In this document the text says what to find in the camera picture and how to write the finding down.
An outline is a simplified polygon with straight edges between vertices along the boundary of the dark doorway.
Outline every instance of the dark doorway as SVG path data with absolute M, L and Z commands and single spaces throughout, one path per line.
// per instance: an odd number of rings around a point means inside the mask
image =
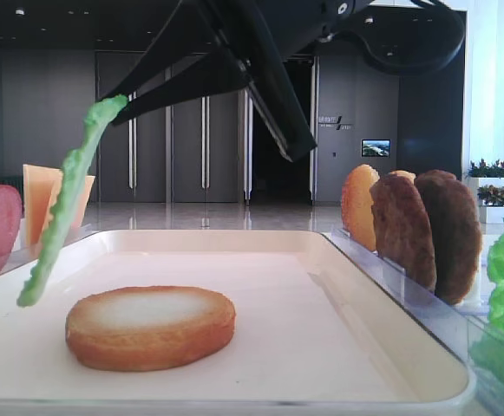
M 307 120 L 311 106 L 311 60 L 289 60 L 285 67 Z M 310 158 L 284 159 L 261 116 L 253 112 L 252 204 L 311 202 Z

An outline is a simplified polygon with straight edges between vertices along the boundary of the white planter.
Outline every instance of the white planter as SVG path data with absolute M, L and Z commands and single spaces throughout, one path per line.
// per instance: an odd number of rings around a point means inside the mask
M 468 178 L 468 188 L 473 194 L 474 198 L 479 206 L 482 206 L 483 203 L 477 197 L 477 190 L 482 186 L 496 186 L 503 187 L 504 186 L 504 178 Z
M 480 206 L 479 221 L 484 224 L 503 224 L 504 206 Z

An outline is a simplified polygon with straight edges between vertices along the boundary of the toy meat slice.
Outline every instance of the toy meat slice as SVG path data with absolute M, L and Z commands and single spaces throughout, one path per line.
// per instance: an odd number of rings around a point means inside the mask
M 379 256 L 399 264 L 410 279 L 433 291 L 436 267 L 431 226 L 413 182 L 389 174 L 379 179 L 370 192 Z
M 424 173 L 415 184 L 433 231 L 435 294 L 444 302 L 457 304 L 471 289 L 481 253 L 481 227 L 474 198 L 450 172 Z

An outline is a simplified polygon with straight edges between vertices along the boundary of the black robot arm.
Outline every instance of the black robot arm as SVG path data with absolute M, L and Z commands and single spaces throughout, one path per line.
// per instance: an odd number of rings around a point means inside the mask
M 438 0 L 411 0 L 415 13 L 434 22 L 426 36 L 412 41 L 415 19 L 397 27 L 366 7 L 373 0 L 179 0 L 167 23 L 126 78 L 105 97 L 132 94 L 143 83 L 205 44 L 213 50 L 192 66 L 132 100 L 115 125 L 160 107 L 247 88 L 255 107 L 290 161 L 313 148 L 307 119 L 283 60 L 317 39 L 341 36 L 355 42 L 367 61 L 391 74 L 421 74 L 441 68 L 455 56 L 464 37 L 461 20 Z M 452 42 L 444 30 L 458 34 Z M 380 46 L 383 38 L 402 39 L 399 50 Z

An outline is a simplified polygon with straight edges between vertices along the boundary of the toast slice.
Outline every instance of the toast slice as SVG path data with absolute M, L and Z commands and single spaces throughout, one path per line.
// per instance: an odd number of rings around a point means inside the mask
M 351 237 L 369 251 L 375 251 L 375 229 L 370 188 L 379 180 L 379 173 L 369 165 L 360 165 L 346 178 L 342 187 L 342 222 Z
M 70 310 L 66 342 L 86 367 L 162 370 L 221 350 L 232 339 L 235 317 L 228 298 L 206 289 L 115 289 L 86 297 Z

